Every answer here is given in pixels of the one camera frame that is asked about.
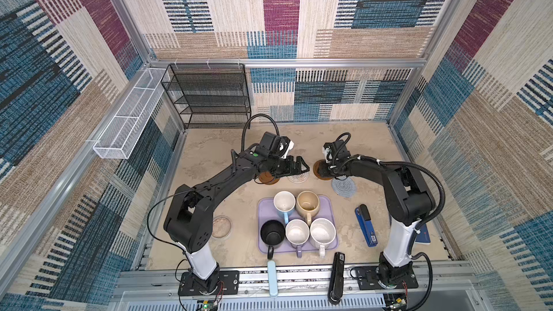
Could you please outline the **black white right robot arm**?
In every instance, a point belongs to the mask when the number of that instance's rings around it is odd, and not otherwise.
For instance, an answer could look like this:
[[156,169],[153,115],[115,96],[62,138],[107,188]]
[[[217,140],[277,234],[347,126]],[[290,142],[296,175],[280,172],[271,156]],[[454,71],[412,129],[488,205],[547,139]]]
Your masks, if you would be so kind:
[[409,275],[416,236],[424,224],[443,210],[446,193],[441,181],[427,168],[407,161],[381,161],[353,155],[339,162],[323,161],[315,167],[322,178],[359,177],[383,187],[387,211],[393,221],[387,246],[380,254],[379,278],[384,284]]

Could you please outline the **multicolour woven round coaster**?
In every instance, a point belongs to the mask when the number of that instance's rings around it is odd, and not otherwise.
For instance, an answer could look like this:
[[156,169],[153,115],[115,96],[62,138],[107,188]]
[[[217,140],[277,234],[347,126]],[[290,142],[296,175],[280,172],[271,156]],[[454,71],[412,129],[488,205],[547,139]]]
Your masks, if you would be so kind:
[[287,177],[287,179],[289,181],[291,181],[292,183],[301,184],[303,182],[306,182],[309,179],[309,175],[310,174],[308,172],[305,172],[305,173],[302,173],[302,174],[289,176],[289,177]]

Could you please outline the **white mug blue handle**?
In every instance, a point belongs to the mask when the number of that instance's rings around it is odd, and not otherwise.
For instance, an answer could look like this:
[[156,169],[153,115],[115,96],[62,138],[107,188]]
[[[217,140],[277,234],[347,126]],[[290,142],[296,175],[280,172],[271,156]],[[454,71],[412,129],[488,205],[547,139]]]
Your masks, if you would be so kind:
[[273,204],[279,217],[284,220],[285,225],[295,211],[296,199],[289,191],[280,191],[273,198]]

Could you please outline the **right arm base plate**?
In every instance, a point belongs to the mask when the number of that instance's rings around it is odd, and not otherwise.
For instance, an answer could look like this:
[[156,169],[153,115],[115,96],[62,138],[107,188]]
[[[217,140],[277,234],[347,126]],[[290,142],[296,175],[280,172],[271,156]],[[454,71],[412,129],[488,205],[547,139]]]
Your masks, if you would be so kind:
[[377,266],[354,266],[350,269],[350,273],[351,277],[357,281],[360,290],[419,288],[412,266],[407,267],[406,273],[401,273],[399,277],[393,277],[387,283],[380,280]]

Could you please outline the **blue-grey woven round coaster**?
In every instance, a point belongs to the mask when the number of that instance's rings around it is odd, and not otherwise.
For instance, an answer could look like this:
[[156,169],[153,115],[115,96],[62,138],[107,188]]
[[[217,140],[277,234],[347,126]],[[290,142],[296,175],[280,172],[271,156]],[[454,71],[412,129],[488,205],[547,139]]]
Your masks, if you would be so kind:
[[340,197],[352,198],[357,193],[357,186],[349,177],[345,179],[333,179],[331,186]]

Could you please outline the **beige ceramic mug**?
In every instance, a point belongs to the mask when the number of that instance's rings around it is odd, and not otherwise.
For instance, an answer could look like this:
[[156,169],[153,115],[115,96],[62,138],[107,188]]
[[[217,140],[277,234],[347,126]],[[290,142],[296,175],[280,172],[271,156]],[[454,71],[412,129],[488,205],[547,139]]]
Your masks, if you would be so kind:
[[298,194],[295,209],[308,226],[311,226],[320,208],[321,202],[316,193],[312,191],[302,191]]

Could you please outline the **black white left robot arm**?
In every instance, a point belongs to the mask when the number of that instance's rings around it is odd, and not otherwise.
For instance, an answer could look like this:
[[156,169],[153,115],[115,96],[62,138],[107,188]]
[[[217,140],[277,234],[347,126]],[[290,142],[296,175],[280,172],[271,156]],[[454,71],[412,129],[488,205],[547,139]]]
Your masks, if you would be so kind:
[[194,187],[179,187],[164,222],[164,230],[187,256],[192,276],[204,284],[218,280],[219,264],[208,246],[216,208],[239,187],[264,172],[282,178],[310,170],[300,156],[284,158],[275,153],[256,152],[253,147],[232,152],[232,157],[233,162],[211,179]]

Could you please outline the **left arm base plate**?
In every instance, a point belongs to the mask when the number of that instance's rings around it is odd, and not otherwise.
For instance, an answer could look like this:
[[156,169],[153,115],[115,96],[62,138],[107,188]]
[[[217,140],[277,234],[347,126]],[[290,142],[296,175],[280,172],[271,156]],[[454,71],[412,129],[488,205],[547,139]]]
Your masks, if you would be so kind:
[[215,296],[221,290],[223,295],[237,295],[240,272],[238,270],[215,270],[207,280],[200,279],[192,272],[184,272],[179,280],[178,296]]

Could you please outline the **light brown wooden coaster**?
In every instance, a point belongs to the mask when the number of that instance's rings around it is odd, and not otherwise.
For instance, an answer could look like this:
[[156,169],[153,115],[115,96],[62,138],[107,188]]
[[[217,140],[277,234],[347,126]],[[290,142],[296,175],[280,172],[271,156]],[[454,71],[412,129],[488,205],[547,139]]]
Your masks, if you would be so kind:
[[327,162],[324,159],[316,161],[313,164],[313,173],[318,179],[324,180],[324,181],[329,181],[334,178],[334,176],[328,169]]

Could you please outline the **dark brown wooden coaster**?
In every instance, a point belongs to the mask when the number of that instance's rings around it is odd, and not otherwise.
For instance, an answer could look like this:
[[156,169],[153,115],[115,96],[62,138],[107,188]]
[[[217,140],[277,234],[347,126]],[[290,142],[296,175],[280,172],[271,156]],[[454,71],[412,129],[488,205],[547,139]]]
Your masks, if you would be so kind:
[[258,184],[264,184],[264,185],[272,185],[276,184],[279,181],[279,178],[274,177],[269,172],[263,172],[259,175],[259,178],[257,179]]

